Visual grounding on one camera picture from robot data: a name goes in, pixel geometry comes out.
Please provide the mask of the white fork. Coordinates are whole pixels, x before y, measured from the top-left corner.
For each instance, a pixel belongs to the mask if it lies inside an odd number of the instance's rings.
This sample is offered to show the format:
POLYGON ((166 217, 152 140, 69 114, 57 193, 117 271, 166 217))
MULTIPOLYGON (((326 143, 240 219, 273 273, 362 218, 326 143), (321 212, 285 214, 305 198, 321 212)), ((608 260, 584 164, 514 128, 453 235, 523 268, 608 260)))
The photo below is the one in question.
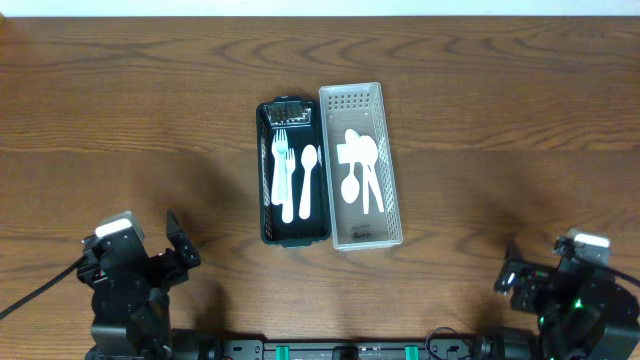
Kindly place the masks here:
POLYGON ((282 221, 285 224, 289 224, 293 221, 293 195, 292 195, 292 175, 295 171, 296 160, 295 152, 292 148, 288 149, 285 156, 285 171, 286 171, 286 195, 287 199, 283 203, 282 221))
POLYGON ((273 167, 273 177, 272 177, 272 185, 271 185, 271 203, 273 205, 280 205, 281 200, 279 197, 279 175, 280 175, 280 149, 284 146, 285 135, 282 129, 278 129, 275 131, 272 144, 271 144, 271 152, 274 158, 274 167, 273 167))

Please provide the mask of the black perforated plastic basket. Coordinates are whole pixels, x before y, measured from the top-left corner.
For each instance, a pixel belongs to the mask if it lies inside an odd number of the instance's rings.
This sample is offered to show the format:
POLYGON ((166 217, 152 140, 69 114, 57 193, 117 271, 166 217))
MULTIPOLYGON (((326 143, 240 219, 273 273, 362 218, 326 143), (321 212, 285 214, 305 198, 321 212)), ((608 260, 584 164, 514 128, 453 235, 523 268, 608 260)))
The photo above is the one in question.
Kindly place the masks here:
POLYGON ((309 246, 331 235, 327 170, 322 155, 323 130, 319 104, 299 96, 276 97, 256 108, 260 235, 268 245, 284 248, 309 246), (285 129, 289 149, 295 152, 296 167, 292 175, 293 221, 282 221, 283 204, 271 203, 274 158, 271 144, 276 130, 285 129), (301 155, 306 145, 317 150, 318 162, 311 174, 311 213, 299 217, 304 170, 301 155))

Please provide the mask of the white spoon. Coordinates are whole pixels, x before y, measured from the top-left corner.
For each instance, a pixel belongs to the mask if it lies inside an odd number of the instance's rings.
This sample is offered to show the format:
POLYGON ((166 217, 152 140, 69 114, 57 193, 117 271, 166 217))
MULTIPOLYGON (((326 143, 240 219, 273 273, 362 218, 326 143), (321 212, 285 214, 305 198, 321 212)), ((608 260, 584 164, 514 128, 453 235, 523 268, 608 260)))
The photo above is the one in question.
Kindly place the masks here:
MULTIPOLYGON (((345 131, 346 144, 349 144, 351 146, 351 149, 354 155, 358 159, 358 161, 355 163, 355 176, 359 182, 359 195, 362 195, 362 205, 363 205, 363 167, 360 162, 360 149, 359 149, 359 145, 360 145, 359 138, 361 136, 363 135, 360 135, 354 129, 347 129, 345 131)), ((374 197, 372 190, 369 190, 369 210, 370 210, 370 195, 373 195, 374 197)))
POLYGON ((311 144, 306 145, 301 155, 304 177, 301 190, 299 217, 303 220, 308 219, 311 213, 311 174, 317 162, 318 156, 316 148, 311 144))

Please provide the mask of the white spoon angled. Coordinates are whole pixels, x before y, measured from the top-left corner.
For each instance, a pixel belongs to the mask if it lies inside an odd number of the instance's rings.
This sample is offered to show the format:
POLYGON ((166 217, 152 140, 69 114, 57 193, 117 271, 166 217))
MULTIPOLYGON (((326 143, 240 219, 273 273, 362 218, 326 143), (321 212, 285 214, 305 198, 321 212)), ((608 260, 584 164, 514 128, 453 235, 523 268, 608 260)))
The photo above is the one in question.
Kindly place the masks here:
POLYGON ((359 182, 355 176, 355 163, 349 164, 349 173, 341 184, 341 194, 344 201, 351 204, 359 195, 359 182))

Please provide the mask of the white spoon horizontal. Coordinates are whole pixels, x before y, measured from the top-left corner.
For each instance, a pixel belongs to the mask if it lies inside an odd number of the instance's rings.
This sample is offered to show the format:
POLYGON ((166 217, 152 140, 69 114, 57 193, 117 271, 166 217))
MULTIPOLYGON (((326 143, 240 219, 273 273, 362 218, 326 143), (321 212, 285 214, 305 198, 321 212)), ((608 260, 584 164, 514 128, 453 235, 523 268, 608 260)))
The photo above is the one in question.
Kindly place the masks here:
POLYGON ((361 137, 361 145, 364 151, 363 159, 365 160, 365 163, 369 168, 369 173, 370 173, 369 184, 370 184, 371 190, 373 191, 374 197, 376 199, 378 210, 380 212, 383 212, 384 211, 383 198, 382 198, 382 193, 380 190, 377 174, 375 171, 375 164, 378 160, 378 148, 373 138, 368 135, 361 137))

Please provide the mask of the white spoon vertical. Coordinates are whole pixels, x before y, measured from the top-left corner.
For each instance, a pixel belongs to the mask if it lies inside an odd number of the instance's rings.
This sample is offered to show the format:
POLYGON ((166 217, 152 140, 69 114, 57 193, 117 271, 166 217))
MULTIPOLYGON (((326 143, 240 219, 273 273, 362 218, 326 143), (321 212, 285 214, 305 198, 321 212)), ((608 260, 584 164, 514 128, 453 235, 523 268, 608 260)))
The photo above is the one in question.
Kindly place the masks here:
POLYGON ((369 173, 369 168, 366 165, 365 160, 363 159, 364 151, 361 145, 361 137, 359 138, 360 140, 359 149, 360 149, 360 162, 363 167, 363 212, 365 214, 368 214, 369 213, 369 190, 371 190, 371 187, 369 184, 370 173, 369 173))

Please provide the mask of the clear perforated plastic basket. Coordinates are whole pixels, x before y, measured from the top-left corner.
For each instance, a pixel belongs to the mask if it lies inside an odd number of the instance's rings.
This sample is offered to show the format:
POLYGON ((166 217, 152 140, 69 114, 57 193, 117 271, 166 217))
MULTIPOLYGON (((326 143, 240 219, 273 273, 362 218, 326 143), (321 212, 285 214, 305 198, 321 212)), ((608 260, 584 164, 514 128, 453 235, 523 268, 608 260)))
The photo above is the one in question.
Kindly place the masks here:
POLYGON ((334 248, 353 251, 401 244, 403 233, 381 84, 323 86, 319 89, 319 100, 334 248), (373 195, 368 214, 363 213, 362 195, 351 204, 343 200, 341 183, 349 173, 349 164, 337 162, 336 145, 346 143, 347 129, 371 136, 376 142, 379 155, 375 170, 383 213, 378 211, 373 195))

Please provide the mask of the mint green plastic fork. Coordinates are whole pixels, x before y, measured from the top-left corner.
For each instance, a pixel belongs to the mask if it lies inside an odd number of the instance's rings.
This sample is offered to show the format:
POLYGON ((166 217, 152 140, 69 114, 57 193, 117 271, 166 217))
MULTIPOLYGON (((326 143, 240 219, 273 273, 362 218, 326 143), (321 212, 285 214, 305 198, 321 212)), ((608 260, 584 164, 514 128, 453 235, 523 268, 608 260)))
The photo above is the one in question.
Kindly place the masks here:
POLYGON ((278 153, 278 199, 280 204, 284 204, 288 199, 286 182, 286 154, 289 150, 288 138, 285 129, 279 129, 277 131, 275 144, 278 153))

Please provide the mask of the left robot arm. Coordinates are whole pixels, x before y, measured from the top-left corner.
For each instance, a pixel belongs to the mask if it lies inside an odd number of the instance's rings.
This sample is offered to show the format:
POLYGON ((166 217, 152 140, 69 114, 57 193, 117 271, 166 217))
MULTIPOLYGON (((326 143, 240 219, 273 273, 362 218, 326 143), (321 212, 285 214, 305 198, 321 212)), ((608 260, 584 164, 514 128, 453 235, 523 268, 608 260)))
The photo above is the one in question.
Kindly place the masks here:
POLYGON ((83 240, 77 278, 93 290, 89 359, 170 359, 174 356, 169 292, 189 279, 201 257, 174 211, 166 212, 171 246, 150 256, 136 216, 104 220, 83 240))

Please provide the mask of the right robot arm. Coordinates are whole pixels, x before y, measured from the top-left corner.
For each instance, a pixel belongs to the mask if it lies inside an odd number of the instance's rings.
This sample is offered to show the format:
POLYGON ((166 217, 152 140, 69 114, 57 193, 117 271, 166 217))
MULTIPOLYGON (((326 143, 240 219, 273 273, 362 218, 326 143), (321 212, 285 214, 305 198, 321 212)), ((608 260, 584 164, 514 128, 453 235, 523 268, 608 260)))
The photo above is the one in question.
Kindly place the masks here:
POLYGON ((616 283, 631 278, 608 266, 607 246, 557 240, 557 267, 507 248, 494 290, 511 308, 537 316, 538 332, 497 328, 476 347, 490 359, 627 359, 639 342, 639 302, 616 283))

